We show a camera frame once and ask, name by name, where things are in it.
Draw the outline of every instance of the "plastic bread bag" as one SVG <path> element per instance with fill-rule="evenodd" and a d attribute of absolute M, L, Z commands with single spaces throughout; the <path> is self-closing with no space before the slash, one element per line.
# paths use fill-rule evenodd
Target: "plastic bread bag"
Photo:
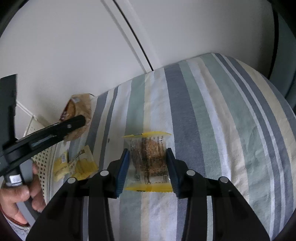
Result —
<path fill-rule="evenodd" d="M 68 167 L 68 152 L 65 151 L 54 162 L 54 166 L 53 166 L 54 181 L 58 182 L 60 179 L 64 178 L 64 176 L 69 172 L 70 171 Z"/>
<path fill-rule="evenodd" d="M 83 115 L 85 117 L 85 126 L 71 132 L 65 137 L 65 141 L 75 140 L 80 137 L 88 128 L 91 122 L 91 94 L 72 95 L 68 101 L 60 121 L 68 120 L 72 117 Z"/>
<path fill-rule="evenodd" d="M 83 147 L 68 165 L 71 177 L 77 178 L 78 181 L 88 178 L 99 169 L 88 145 Z"/>
<path fill-rule="evenodd" d="M 125 190 L 173 191 L 165 159 L 165 138 L 170 135 L 153 131 L 124 136 L 131 152 Z"/>

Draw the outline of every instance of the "yellow snack wrapper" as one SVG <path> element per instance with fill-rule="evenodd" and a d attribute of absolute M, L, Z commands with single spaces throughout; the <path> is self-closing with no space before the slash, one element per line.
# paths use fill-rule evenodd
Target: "yellow snack wrapper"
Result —
<path fill-rule="evenodd" d="M 77 178 L 77 180 L 88 178 L 98 169 L 88 145 L 83 147 L 69 162 L 70 175 Z"/>
<path fill-rule="evenodd" d="M 152 131 L 124 136 L 131 153 L 125 190 L 172 192 L 166 166 L 165 138 L 171 134 Z"/>
<path fill-rule="evenodd" d="M 54 181 L 58 182 L 61 178 L 63 178 L 69 172 L 70 171 L 68 167 L 68 152 L 65 151 L 54 162 L 54 167 L 53 167 Z"/>

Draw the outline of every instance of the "striped cloth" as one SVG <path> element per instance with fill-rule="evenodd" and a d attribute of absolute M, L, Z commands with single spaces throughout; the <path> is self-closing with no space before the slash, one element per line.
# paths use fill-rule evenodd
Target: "striped cloth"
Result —
<path fill-rule="evenodd" d="M 127 147 L 122 136 L 165 131 L 172 134 L 167 147 L 189 168 L 232 181 L 271 238 L 293 213 L 296 119 L 283 96 L 248 65 L 204 54 L 133 78 L 94 98 L 92 107 L 89 131 L 71 142 L 70 158 L 89 145 L 102 170 Z M 186 200 L 174 193 L 123 191 L 109 204 L 115 240 L 182 237 Z"/>

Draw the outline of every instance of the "silver screw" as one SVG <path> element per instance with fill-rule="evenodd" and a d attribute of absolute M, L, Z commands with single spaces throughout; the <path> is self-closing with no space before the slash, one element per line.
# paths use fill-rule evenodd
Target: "silver screw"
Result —
<path fill-rule="evenodd" d="M 195 171 L 193 171 L 193 170 L 188 170 L 188 171 L 186 172 L 186 174 L 187 174 L 188 176 L 194 176 L 194 175 L 195 175 Z"/>
<path fill-rule="evenodd" d="M 227 177 L 221 177 L 220 181 L 223 182 L 223 183 L 228 183 L 229 180 L 228 180 Z"/>
<path fill-rule="evenodd" d="M 103 171 L 101 171 L 100 175 L 102 177 L 105 177 L 105 176 L 108 176 L 109 175 L 109 172 L 107 170 L 103 170 Z"/>
<path fill-rule="evenodd" d="M 71 178 L 68 179 L 69 184 L 72 184 L 74 182 L 76 182 L 76 179 L 74 177 L 71 177 Z"/>

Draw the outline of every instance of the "finger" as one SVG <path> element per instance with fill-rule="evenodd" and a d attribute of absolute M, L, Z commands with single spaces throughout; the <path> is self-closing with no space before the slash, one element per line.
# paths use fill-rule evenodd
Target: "finger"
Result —
<path fill-rule="evenodd" d="M 40 191 L 32 201 L 32 208 L 38 212 L 42 212 L 45 208 L 45 201 L 43 198 L 43 193 Z"/>
<path fill-rule="evenodd" d="M 33 174 L 34 175 L 38 174 L 38 169 L 39 169 L 39 167 L 35 163 L 33 163 Z"/>
<path fill-rule="evenodd" d="M 30 195 L 32 198 L 34 198 L 37 193 L 39 193 L 41 190 L 41 184 L 38 178 L 38 175 L 33 176 L 33 181 L 30 184 Z"/>
<path fill-rule="evenodd" d="M 1 197 L 4 202 L 24 202 L 29 199 L 30 191 L 27 186 L 1 188 Z"/>
<path fill-rule="evenodd" d="M 21 224 L 27 220 L 19 211 L 15 202 L 23 202 L 29 198 L 28 187 L 3 188 L 0 190 L 0 204 L 4 213 Z"/>
<path fill-rule="evenodd" d="M 25 217 L 22 215 L 22 213 L 20 212 L 20 210 L 18 210 L 17 214 L 13 218 L 15 221 L 21 223 L 21 224 L 27 224 L 28 221 L 25 219 Z"/>

